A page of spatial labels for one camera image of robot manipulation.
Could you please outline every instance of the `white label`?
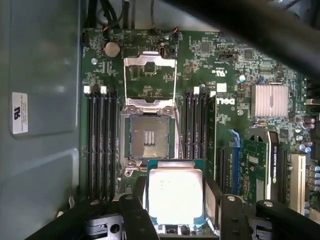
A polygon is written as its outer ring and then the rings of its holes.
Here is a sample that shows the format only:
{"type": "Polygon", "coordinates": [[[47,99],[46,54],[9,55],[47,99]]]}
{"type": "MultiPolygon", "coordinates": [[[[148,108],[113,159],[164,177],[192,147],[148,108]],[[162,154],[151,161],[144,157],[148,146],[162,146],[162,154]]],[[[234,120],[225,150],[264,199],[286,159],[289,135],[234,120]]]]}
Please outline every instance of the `white label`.
{"type": "Polygon", "coordinates": [[[216,84],[216,92],[217,93],[226,93],[227,92],[227,84],[224,83],[217,83],[216,84]]]}
{"type": "Polygon", "coordinates": [[[235,99],[234,98],[217,98],[216,99],[217,105],[235,105],[235,99]]]}
{"type": "Polygon", "coordinates": [[[28,95],[26,93],[12,93],[12,133],[28,132],[28,95]]]}
{"type": "Polygon", "coordinates": [[[227,74],[226,70],[212,70],[213,74],[215,74],[217,77],[225,77],[227,74]]]}

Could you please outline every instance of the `sticker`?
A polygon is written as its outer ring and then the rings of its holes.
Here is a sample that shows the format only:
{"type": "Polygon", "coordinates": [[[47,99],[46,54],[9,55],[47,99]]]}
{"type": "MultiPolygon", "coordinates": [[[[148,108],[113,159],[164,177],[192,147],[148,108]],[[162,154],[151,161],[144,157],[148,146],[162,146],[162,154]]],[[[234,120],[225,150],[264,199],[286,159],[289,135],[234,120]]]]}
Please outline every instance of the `sticker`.
{"type": "Polygon", "coordinates": [[[28,95],[26,93],[12,93],[12,133],[28,132],[28,95]]]}
{"type": "Polygon", "coordinates": [[[216,84],[216,92],[217,93],[226,93],[227,92],[227,84],[226,83],[217,83],[216,84]]]}

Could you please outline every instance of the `screw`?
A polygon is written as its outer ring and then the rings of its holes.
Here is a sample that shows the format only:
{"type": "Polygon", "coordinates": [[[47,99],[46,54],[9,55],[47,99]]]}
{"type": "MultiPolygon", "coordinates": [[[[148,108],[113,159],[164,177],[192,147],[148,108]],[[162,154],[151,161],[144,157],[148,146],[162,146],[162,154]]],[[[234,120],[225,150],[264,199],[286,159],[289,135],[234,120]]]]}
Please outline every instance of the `screw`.
{"type": "Polygon", "coordinates": [[[96,65],[96,64],[98,63],[98,59],[92,58],[92,59],[91,59],[91,63],[92,63],[93,65],[96,65]]]}
{"type": "Polygon", "coordinates": [[[228,196],[226,199],[228,199],[229,201],[234,202],[236,200],[236,198],[234,196],[228,196]]]}
{"type": "Polygon", "coordinates": [[[128,196],[126,196],[125,197],[125,199],[127,199],[127,200],[132,200],[132,199],[134,199],[131,195],[128,195],[128,196]]]}
{"type": "Polygon", "coordinates": [[[245,112],[244,112],[242,109],[239,109],[239,110],[237,111],[237,113],[238,113],[239,116],[242,116],[245,112]]]}
{"type": "Polygon", "coordinates": [[[97,204],[99,204],[99,201],[92,201],[92,202],[90,203],[90,205],[97,205],[97,204]]]}
{"type": "Polygon", "coordinates": [[[269,208],[271,208],[271,207],[274,206],[273,203],[272,203],[272,202],[269,202],[269,201],[264,201],[264,202],[263,202],[263,205],[265,205],[266,207],[269,207],[269,208]]]}

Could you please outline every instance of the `capacitor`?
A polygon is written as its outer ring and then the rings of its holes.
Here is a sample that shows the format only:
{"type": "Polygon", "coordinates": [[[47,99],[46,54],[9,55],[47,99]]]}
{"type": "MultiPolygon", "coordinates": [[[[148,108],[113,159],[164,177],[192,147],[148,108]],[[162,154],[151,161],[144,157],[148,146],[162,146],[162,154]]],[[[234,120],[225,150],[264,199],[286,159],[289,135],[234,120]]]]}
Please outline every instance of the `capacitor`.
{"type": "Polygon", "coordinates": [[[309,213],[310,213],[309,209],[304,209],[304,215],[305,216],[309,216],[309,213]]]}
{"type": "Polygon", "coordinates": [[[320,173],[319,172],[310,172],[309,173],[309,177],[310,178],[314,178],[314,179],[320,179],[320,173]]]}
{"type": "Polygon", "coordinates": [[[304,116],[303,117],[303,122],[305,124],[314,124],[316,122],[316,119],[311,117],[311,116],[304,116]]]}
{"type": "Polygon", "coordinates": [[[305,149],[304,149],[304,152],[306,154],[310,154],[311,153],[311,147],[307,146],[305,149]]]}
{"type": "Polygon", "coordinates": [[[304,124],[303,127],[305,129],[314,129],[315,128],[315,125],[313,123],[310,123],[310,124],[304,124]]]}
{"type": "Polygon", "coordinates": [[[306,147],[312,147],[314,143],[312,141],[303,141],[302,144],[304,144],[306,147]]]}
{"type": "Polygon", "coordinates": [[[110,59],[116,59],[121,53],[121,49],[118,43],[115,41],[109,41],[103,48],[105,55],[110,59]]]}
{"type": "Polygon", "coordinates": [[[309,169],[317,173],[320,172],[320,166],[317,165],[311,165],[309,169]]]}
{"type": "Polygon", "coordinates": [[[304,152],[305,149],[306,149],[306,146],[305,146],[304,144],[300,144],[300,143],[296,144],[294,147],[295,147],[295,149],[297,149],[298,151],[302,151],[302,152],[304,152]]]}
{"type": "Polygon", "coordinates": [[[312,185],[320,186],[320,180],[318,180],[318,179],[311,178],[309,180],[309,183],[312,185]]]}
{"type": "Polygon", "coordinates": [[[315,186],[315,185],[310,185],[309,189],[310,189],[310,191],[319,192],[320,187],[315,186]]]}
{"type": "Polygon", "coordinates": [[[301,136],[301,135],[297,135],[297,136],[295,137],[295,140],[298,141],[298,142],[301,142],[303,139],[304,139],[304,137],[301,136]]]}

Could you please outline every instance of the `silver heatsink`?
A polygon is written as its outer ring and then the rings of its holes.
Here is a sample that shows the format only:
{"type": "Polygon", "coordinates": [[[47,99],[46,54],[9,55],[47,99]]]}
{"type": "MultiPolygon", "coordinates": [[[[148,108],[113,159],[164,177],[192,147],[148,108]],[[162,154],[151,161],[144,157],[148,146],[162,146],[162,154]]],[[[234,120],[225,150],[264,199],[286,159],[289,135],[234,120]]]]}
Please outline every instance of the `silver heatsink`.
{"type": "Polygon", "coordinates": [[[285,85],[253,85],[251,89],[253,117],[288,117],[288,87],[285,85]]]}

